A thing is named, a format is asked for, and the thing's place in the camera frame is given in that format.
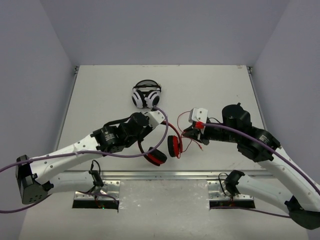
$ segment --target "red wire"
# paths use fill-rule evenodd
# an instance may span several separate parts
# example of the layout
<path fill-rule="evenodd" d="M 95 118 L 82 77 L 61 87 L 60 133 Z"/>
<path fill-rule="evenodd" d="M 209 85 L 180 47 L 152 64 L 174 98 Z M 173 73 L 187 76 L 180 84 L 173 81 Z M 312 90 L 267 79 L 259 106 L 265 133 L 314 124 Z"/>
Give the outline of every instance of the red wire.
<path fill-rule="evenodd" d="M 177 120 L 176 120 L 176 125 L 178 126 L 178 129 L 179 129 L 180 132 L 182 132 L 182 133 L 183 133 L 184 131 L 182 131 L 181 128 L 179 127 L 179 118 L 180 118 L 183 114 L 186 114 L 186 113 L 190 113 L 190 111 L 185 111 L 185 112 L 181 113 L 181 114 L 178 116 Z"/>
<path fill-rule="evenodd" d="M 188 150 L 188 148 L 189 148 L 191 143 L 192 143 L 192 140 L 190 139 L 190 142 L 189 142 L 188 146 L 186 146 L 186 149 L 182 151 L 183 153 Z"/>
<path fill-rule="evenodd" d="M 185 112 L 181 113 L 181 114 L 178 116 L 178 118 L 176 119 L 176 125 L 177 125 L 178 129 L 180 130 L 180 132 L 182 132 L 182 134 L 183 134 L 184 132 L 183 132 L 183 131 L 181 130 L 181 128 L 179 127 L 179 118 L 180 118 L 183 114 L 186 114 L 186 113 L 190 113 L 190 111 L 185 111 Z M 188 147 L 190 146 L 190 144 L 191 144 L 192 141 L 195 142 L 195 143 L 199 146 L 199 148 L 200 148 L 201 150 L 203 150 L 203 149 L 202 149 L 202 146 L 201 146 L 197 141 L 195 141 L 194 139 L 191 139 L 191 138 L 185 137 L 185 136 L 182 136 L 181 138 L 186 138 L 186 139 L 190 139 L 190 140 L 191 140 L 190 143 L 188 144 L 188 146 L 186 147 L 186 149 L 182 151 L 182 153 L 184 153 L 185 151 L 187 151 L 187 149 L 188 149 Z"/>

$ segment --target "red connector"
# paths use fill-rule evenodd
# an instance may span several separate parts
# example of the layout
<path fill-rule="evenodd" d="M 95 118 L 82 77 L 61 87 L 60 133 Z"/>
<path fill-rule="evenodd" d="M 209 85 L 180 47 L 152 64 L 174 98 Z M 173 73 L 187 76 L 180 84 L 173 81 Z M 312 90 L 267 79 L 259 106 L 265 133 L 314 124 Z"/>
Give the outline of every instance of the red connector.
<path fill-rule="evenodd" d="M 194 128 L 196 128 L 196 129 L 203 129 L 203 128 L 205 128 L 205 126 L 204 126 L 204 123 L 203 123 L 202 121 L 197 121 L 197 122 L 195 123 Z"/>

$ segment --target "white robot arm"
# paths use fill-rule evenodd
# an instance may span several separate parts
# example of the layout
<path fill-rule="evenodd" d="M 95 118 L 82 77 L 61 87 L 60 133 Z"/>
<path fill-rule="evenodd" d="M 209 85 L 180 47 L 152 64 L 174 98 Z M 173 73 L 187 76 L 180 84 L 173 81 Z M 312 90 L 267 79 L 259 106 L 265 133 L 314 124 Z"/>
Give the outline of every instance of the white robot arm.
<path fill-rule="evenodd" d="M 30 163 L 26 163 L 29 159 L 26 155 L 19 157 L 17 162 L 21 164 L 16 166 L 16 179 L 22 203 L 36 204 L 48 195 L 59 192 L 100 192 L 104 183 L 98 171 L 64 171 L 105 156 L 104 153 L 113 154 L 129 148 L 138 140 L 143 140 L 165 118 L 159 110 L 144 114 L 135 112 L 130 117 L 106 123 L 69 146 L 35 157 L 35 161 L 32 158 Z"/>
<path fill-rule="evenodd" d="M 211 123 L 208 110 L 194 108 L 189 116 L 192 126 L 182 135 L 205 145 L 210 141 L 237 143 L 240 153 L 268 170 L 286 187 L 275 187 L 233 170 L 224 180 L 226 190 L 232 196 L 251 195 L 272 204 L 306 229 L 319 228 L 319 185 L 292 161 L 274 136 L 252 126 L 249 112 L 240 103 L 226 106 L 222 119 L 223 123 Z"/>

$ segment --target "headphone ear cup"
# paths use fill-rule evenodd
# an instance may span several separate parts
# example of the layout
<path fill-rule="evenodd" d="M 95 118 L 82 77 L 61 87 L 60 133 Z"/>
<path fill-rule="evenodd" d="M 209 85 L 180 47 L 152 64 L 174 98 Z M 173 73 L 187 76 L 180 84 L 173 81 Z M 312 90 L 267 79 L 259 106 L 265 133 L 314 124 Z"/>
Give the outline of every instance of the headphone ear cup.
<path fill-rule="evenodd" d="M 142 109 L 146 106 L 145 96 L 140 90 L 133 90 L 131 98 L 133 104 L 138 109 Z"/>
<path fill-rule="evenodd" d="M 160 91 L 158 91 L 158 90 L 148 91 L 144 97 L 144 100 L 145 100 L 146 106 L 148 108 L 150 108 L 150 109 L 153 108 L 160 101 Z"/>
<path fill-rule="evenodd" d="M 149 153 L 147 156 L 145 156 L 146 159 L 152 163 L 153 165 L 156 166 L 160 166 L 161 164 L 164 164 L 167 161 L 167 156 L 159 151 L 158 149 L 154 150 L 153 152 Z"/>
<path fill-rule="evenodd" d="M 168 144 L 169 155 L 172 158 L 179 157 L 180 149 L 179 149 L 179 139 L 178 139 L 178 137 L 173 136 L 173 135 L 168 136 L 167 144 Z"/>

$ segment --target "white table surface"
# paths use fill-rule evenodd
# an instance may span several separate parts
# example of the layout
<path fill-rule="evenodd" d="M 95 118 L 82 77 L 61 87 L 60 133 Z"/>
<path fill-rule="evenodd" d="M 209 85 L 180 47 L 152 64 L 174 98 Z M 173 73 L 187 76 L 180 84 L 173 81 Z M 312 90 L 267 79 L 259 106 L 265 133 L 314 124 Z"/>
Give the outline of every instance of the white table surface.
<path fill-rule="evenodd" d="M 245 65 L 82 65 L 72 93 L 58 148 L 77 142 L 105 123 L 129 116 L 140 110 L 131 100 L 132 87 L 140 80 L 152 79 L 162 85 L 159 107 L 177 126 L 177 117 L 194 107 L 209 110 L 209 117 L 222 119 L 223 107 L 241 103 L 251 114 L 252 124 L 263 128 L 253 87 Z M 188 127 L 188 114 L 180 118 Z M 162 137 L 164 126 L 149 134 L 143 146 L 148 149 Z M 171 158 L 167 141 L 159 148 L 168 156 L 160 167 L 143 157 L 103 157 L 98 161 L 105 171 L 225 171 L 260 170 L 261 167 L 243 157 L 232 143 L 211 142 L 201 151 L 192 143 L 181 159 Z M 136 145 L 121 154 L 138 154 Z M 73 170 L 88 170 L 86 162 Z"/>
<path fill-rule="evenodd" d="M 246 66 L 81 66 L 63 127 L 59 148 L 67 146 L 103 126 L 124 118 L 137 109 L 131 102 L 132 86 L 153 79 L 163 86 L 161 102 L 169 120 L 176 125 L 178 114 L 193 107 L 209 109 L 221 119 L 221 110 L 242 103 L 254 126 L 262 119 Z M 181 126 L 187 127 L 187 116 Z M 154 145 L 163 132 L 158 127 L 144 145 Z M 167 146 L 160 148 L 167 153 Z M 126 149 L 136 154 L 138 149 Z M 196 145 L 180 160 L 169 159 L 154 167 L 143 158 L 100 158 L 105 171 L 217 171 L 260 170 L 245 159 L 234 144 L 212 142 L 199 151 Z M 88 164 L 75 170 L 88 170 Z M 263 181 L 281 186 L 276 179 Z M 73 192 L 57 193 L 29 209 L 20 240 L 307 240 L 307 231 L 290 219 L 235 210 L 209 210 L 206 180 L 122 180 L 119 213 L 110 209 L 72 209 Z M 284 214 L 255 199 L 257 209 Z"/>
<path fill-rule="evenodd" d="M 275 179 L 269 184 L 281 186 Z M 57 193 L 29 209 L 19 240 L 307 240 L 291 219 L 238 210 L 209 210 L 205 180 L 124 180 L 119 213 L 72 209 L 74 194 Z M 284 214 L 255 199 L 256 208 Z"/>

